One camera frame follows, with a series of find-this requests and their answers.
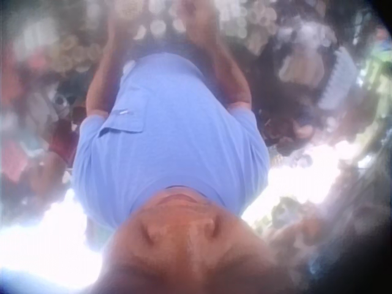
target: man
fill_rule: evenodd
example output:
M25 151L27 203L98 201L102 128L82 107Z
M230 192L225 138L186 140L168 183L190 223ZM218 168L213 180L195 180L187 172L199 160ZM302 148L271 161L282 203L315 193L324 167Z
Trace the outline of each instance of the man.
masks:
M226 104L190 61L168 53L138 60L118 91L124 37L109 25L73 168L86 212L116 229L94 293L282 290L271 252L239 219L269 164L247 81L210 0L182 0L179 11Z

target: shirt pocket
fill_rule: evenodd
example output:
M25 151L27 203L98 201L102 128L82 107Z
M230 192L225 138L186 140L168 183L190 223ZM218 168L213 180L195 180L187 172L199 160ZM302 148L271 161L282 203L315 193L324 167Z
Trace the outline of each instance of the shirt pocket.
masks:
M99 136L114 130L127 133L141 133L145 128L147 96L129 95L130 97L117 101L110 116L103 124Z

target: blue polo shirt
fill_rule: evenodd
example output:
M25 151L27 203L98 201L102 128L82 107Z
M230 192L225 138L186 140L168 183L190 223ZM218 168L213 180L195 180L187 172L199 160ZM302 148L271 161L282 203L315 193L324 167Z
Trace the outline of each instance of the blue polo shirt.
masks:
M172 186L236 215L260 195L269 157L255 115L227 111L202 81L178 55L149 55L123 76L109 117L85 119L73 187L92 219L116 228Z

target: person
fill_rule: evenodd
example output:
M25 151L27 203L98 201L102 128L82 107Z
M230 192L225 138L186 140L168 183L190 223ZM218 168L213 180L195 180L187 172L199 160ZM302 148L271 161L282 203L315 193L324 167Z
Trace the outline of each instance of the person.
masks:
M171 53L139 59L120 81L126 38L110 19L73 165L86 213L115 230L91 293L282 293L285 270L239 218L269 166L250 89L212 1L181 0L179 15L225 105Z

